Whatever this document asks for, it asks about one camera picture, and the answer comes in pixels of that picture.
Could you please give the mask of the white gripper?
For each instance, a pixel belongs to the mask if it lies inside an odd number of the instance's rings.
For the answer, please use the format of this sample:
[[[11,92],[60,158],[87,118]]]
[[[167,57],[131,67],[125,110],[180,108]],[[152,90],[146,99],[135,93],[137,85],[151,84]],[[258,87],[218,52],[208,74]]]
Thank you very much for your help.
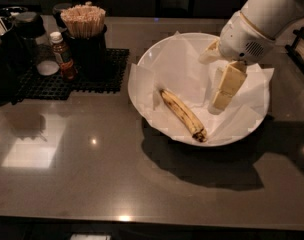
[[[247,78],[247,65],[258,63],[273,46],[274,40],[260,33],[240,11],[233,14],[220,39],[213,40],[198,58],[202,64],[215,62],[220,54],[235,60],[215,72],[208,105],[211,114],[218,115],[228,107]]]

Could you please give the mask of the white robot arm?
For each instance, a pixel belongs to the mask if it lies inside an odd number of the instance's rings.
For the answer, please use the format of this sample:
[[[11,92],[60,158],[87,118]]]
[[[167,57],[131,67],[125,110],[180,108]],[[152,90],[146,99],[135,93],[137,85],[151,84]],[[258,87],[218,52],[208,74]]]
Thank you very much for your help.
[[[208,110],[223,112],[247,77],[247,67],[259,62],[291,23],[304,18],[304,0],[248,0],[233,14],[220,36],[200,55],[203,64],[226,60],[218,71]]]

